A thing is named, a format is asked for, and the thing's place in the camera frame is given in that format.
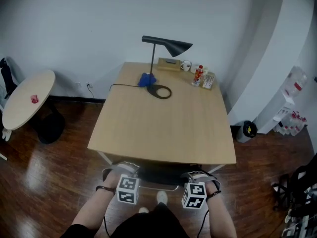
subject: trash can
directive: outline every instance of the trash can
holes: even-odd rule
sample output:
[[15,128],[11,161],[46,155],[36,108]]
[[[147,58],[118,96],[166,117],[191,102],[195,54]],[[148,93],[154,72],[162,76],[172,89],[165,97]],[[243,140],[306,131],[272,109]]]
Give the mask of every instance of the trash can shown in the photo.
[[251,121],[244,121],[243,126],[240,127],[237,133],[237,141],[245,143],[257,135],[257,126]]

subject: white mug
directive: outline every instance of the white mug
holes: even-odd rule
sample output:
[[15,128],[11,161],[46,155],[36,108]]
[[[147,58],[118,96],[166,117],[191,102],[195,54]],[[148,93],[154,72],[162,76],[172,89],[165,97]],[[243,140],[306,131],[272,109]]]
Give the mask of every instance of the white mug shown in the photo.
[[192,66],[192,63],[189,62],[189,61],[187,61],[187,60],[185,60],[185,61],[182,62],[182,64],[181,64],[180,67],[181,67],[184,71],[189,71],[189,70],[190,70],[190,66]]

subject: lamp base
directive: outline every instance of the lamp base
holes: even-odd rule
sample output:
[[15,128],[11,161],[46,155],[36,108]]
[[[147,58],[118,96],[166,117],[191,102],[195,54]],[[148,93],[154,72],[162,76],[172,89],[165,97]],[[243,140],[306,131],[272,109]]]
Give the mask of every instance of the lamp base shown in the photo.
[[[169,95],[166,97],[160,96],[158,95],[158,90],[159,89],[166,89],[167,91],[169,91]],[[172,96],[172,90],[170,90],[167,86],[163,86],[163,85],[149,85],[147,86],[147,91],[152,94],[154,97],[157,97],[159,99],[168,99],[169,97]]]

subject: black desk lamp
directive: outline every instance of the black desk lamp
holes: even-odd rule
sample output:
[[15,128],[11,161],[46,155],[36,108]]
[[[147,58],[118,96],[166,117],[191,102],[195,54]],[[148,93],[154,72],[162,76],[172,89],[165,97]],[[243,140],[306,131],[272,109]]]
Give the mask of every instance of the black desk lamp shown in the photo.
[[[168,87],[163,86],[163,85],[151,84],[155,45],[156,44],[164,45],[166,47],[166,49],[168,50],[168,52],[171,54],[171,56],[176,57],[176,56],[180,55],[181,53],[184,53],[186,50],[188,50],[193,44],[187,43],[187,42],[179,42],[179,41],[169,40],[169,39],[162,39],[162,38],[157,38],[157,37],[152,37],[152,36],[146,36],[146,35],[142,36],[142,41],[154,44],[153,54],[152,54],[152,62],[151,62],[151,70],[150,70],[150,76],[149,76],[149,85],[147,86],[147,91],[159,99],[168,99],[172,95],[172,91]],[[168,90],[169,95],[166,97],[162,97],[162,96],[158,95],[157,91],[161,88]]]

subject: red object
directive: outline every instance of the red object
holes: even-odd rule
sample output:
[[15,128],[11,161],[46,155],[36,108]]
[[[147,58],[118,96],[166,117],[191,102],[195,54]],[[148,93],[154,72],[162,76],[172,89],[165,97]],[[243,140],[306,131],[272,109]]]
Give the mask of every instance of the red object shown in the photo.
[[38,96],[37,95],[32,95],[31,96],[31,102],[33,104],[38,103],[39,102]]
[[203,66],[200,65],[199,68],[195,72],[194,83],[199,84],[201,77],[203,76]]
[[296,87],[296,89],[297,89],[298,91],[301,91],[301,90],[302,90],[301,86],[300,86],[299,84],[297,84],[297,82],[295,82],[294,86]]

